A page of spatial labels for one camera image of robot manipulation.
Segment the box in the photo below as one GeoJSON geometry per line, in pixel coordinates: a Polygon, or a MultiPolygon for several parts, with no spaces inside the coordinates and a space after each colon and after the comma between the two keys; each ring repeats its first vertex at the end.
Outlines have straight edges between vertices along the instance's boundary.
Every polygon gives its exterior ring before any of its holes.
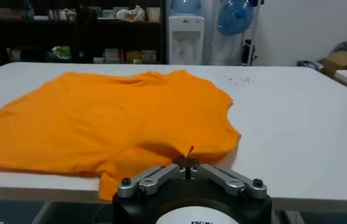
{"type": "Polygon", "coordinates": [[[337,70],[347,70],[347,52],[340,51],[327,56],[321,61],[324,68],[321,72],[328,76],[334,76],[337,70]]]}

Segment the orange t-shirt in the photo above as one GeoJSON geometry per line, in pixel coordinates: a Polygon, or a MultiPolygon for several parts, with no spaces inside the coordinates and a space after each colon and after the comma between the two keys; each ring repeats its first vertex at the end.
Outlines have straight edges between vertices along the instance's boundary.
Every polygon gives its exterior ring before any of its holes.
{"type": "Polygon", "coordinates": [[[67,72],[0,109],[0,169],[100,176],[100,198],[111,200],[121,178],[188,156],[192,146],[207,163],[235,148],[231,103],[186,71],[67,72]]]}

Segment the shelf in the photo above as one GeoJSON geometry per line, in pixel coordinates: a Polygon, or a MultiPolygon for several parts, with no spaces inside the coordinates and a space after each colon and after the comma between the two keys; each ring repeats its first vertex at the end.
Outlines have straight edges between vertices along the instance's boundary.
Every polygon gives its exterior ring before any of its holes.
{"type": "MultiPolygon", "coordinates": [[[[2,47],[73,45],[80,33],[75,22],[0,18],[2,47]]],[[[80,46],[91,49],[159,49],[161,23],[98,20],[83,30],[80,46]]]]}

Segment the black bolt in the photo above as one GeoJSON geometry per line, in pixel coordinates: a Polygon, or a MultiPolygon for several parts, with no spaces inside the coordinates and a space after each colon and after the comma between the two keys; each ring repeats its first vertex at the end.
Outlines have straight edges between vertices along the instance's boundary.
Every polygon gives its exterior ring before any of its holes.
{"type": "Polygon", "coordinates": [[[143,188],[143,187],[140,186],[140,187],[137,189],[137,194],[138,194],[138,196],[140,196],[140,197],[144,197],[144,196],[147,194],[147,191],[146,191],[145,188],[143,188]]]}
{"type": "Polygon", "coordinates": [[[263,181],[261,179],[254,179],[253,180],[253,185],[255,187],[262,187],[263,186],[263,181]]]}
{"type": "Polygon", "coordinates": [[[122,179],[121,184],[125,185],[125,186],[130,185],[131,184],[131,179],[129,177],[124,178],[124,179],[122,179]]]}

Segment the white wall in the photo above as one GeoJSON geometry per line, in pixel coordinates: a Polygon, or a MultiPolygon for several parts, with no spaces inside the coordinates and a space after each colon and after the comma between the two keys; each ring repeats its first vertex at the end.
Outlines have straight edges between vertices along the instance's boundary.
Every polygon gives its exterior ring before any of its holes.
{"type": "MultiPolygon", "coordinates": [[[[203,0],[205,18],[212,16],[216,2],[203,0]]],[[[206,21],[206,37],[210,27],[211,19],[206,21]]],[[[255,65],[293,66],[297,60],[316,60],[345,40],[347,0],[265,0],[258,27],[259,58],[255,65]]],[[[211,54],[208,42],[205,40],[204,58],[211,54]]],[[[231,52],[226,52],[226,48],[213,52],[214,56],[223,54],[231,52]]]]}

